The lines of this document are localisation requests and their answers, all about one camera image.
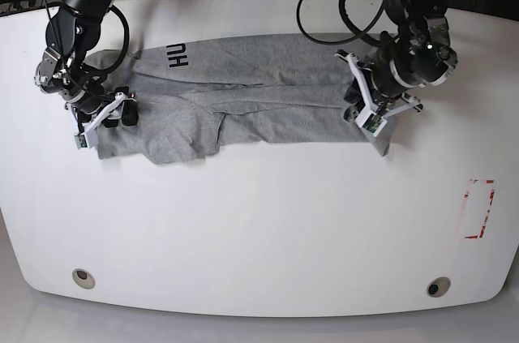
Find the grey T-shirt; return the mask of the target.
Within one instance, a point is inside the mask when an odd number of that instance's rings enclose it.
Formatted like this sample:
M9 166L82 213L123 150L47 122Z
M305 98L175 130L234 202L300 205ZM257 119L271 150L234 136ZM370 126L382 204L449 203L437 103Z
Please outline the grey T-shirt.
M353 76L336 51L300 34L138 50L105 87L129 88L139 121L99 127L97 154L141 154L165 165L231 144L367 143L370 137L344 119Z

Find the red tape rectangle marking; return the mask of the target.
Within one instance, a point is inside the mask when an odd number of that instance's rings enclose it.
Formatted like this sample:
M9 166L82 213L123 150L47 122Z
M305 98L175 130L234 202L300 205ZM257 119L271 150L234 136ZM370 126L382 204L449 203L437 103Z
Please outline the red tape rectangle marking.
M475 240L483 237L495 196L493 179L470 179L461 207L461 235Z

